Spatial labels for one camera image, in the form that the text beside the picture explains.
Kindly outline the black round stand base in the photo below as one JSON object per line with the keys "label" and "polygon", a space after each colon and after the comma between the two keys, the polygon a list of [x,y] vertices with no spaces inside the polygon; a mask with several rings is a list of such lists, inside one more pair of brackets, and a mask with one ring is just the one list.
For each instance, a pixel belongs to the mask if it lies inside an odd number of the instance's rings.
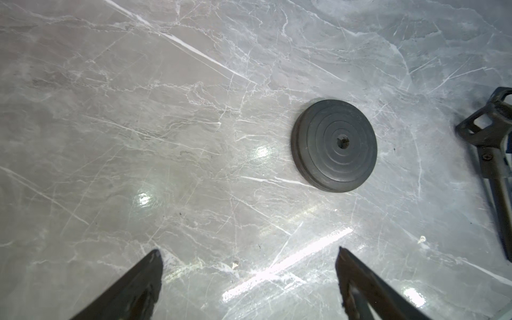
{"label": "black round stand base", "polygon": [[326,192],[347,193],[360,187],[375,168],[377,152],[368,118],[341,100],[313,103],[291,132],[296,168],[308,183]]}

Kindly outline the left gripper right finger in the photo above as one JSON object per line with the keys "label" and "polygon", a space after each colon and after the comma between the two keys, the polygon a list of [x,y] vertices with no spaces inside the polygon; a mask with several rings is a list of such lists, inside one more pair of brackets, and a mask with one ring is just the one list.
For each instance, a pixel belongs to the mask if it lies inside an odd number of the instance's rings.
{"label": "left gripper right finger", "polygon": [[349,319],[428,319],[368,268],[350,250],[340,247],[335,270],[342,307]]}

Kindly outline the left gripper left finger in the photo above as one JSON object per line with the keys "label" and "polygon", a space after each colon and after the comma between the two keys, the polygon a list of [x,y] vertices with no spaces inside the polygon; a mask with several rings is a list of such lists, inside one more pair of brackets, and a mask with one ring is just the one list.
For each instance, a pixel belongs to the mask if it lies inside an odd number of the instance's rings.
{"label": "left gripper left finger", "polygon": [[162,288],[163,259],[149,252],[74,319],[151,319]]}

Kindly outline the black mic clip pole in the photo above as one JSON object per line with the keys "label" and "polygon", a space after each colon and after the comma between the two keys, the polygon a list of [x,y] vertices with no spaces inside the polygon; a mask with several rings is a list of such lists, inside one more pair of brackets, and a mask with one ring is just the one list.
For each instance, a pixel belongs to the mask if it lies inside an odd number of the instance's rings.
{"label": "black mic clip pole", "polygon": [[511,261],[511,168],[506,155],[511,153],[511,104],[505,98],[510,87],[498,87],[484,107],[459,123],[455,130],[467,143],[477,148],[482,178],[489,181],[497,226],[505,257]]}

